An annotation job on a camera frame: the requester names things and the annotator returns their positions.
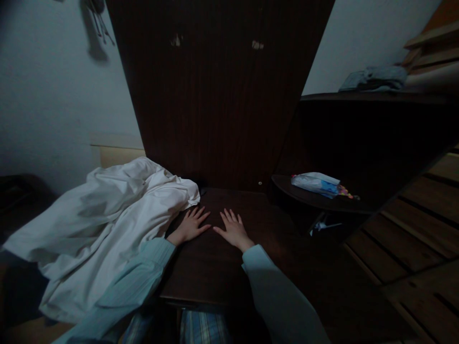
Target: peeling paint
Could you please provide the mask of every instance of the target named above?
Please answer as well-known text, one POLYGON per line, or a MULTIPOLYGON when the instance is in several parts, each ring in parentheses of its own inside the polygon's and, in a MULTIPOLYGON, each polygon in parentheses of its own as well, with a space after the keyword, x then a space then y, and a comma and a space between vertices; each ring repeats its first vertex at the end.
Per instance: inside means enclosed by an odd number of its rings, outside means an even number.
POLYGON ((171 40, 171 46, 176 46, 176 47, 180 46, 180 38, 178 38, 178 33, 176 33, 175 37, 171 40))
POLYGON ((264 48, 264 44, 258 41, 252 41, 252 49, 253 50, 262 50, 264 48))

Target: plaid pants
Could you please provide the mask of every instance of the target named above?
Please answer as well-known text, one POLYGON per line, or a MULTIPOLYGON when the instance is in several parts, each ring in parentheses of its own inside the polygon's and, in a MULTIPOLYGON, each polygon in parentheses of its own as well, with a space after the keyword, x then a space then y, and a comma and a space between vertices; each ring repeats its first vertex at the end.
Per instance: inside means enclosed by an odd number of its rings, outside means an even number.
MULTIPOLYGON (((141 344, 153 316, 136 313, 124 335, 123 344, 141 344)), ((180 344, 230 344, 225 317, 221 314, 183 311, 180 344)))

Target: light blue sleeve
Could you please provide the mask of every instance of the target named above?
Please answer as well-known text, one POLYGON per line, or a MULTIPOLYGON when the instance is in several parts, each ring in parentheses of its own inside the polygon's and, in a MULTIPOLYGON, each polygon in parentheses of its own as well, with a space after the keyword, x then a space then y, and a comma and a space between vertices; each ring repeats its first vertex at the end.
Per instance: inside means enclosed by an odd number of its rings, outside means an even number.
POLYGON ((273 343, 330 343, 314 307, 274 265, 263 247, 251 247, 242 255, 242 260, 255 307, 273 343))
POLYGON ((116 325, 155 291, 174 252, 163 238, 143 244, 88 315, 54 343, 116 343, 124 330, 116 325))

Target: white wall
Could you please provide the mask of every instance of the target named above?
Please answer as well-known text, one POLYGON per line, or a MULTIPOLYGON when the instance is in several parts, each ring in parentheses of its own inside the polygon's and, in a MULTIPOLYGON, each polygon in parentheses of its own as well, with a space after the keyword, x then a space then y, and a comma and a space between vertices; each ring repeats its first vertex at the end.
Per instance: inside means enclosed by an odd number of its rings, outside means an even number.
MULTIPOLYGON (((103 19, 112 38, 107 10, 103 19)), ((140 137, 118 48, 88 54, 79 0, 0 2, 0 174, 61 194, 93 168, 90 132, 140 137)))
POLYGON ((367 66, 402 62, 441 0, 336 0, 303 95, 337 92, 367 66))

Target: folded cloth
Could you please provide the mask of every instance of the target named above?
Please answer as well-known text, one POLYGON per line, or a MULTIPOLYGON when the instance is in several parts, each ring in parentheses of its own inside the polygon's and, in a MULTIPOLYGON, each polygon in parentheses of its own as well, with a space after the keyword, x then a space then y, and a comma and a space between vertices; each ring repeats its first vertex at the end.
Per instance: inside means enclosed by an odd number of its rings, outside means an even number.
POLYGON ((408 73, 403 67, 367 67, 363 71, 349 74, 339 92, 383 92, 403 88, 408 73))
POLYGON ((4 244, 38 262, 50 281, 40 310, 78 323, 141 243, 164 235, 179 211, 199 203, 197 185, 148 158, 98 168, 4 244))

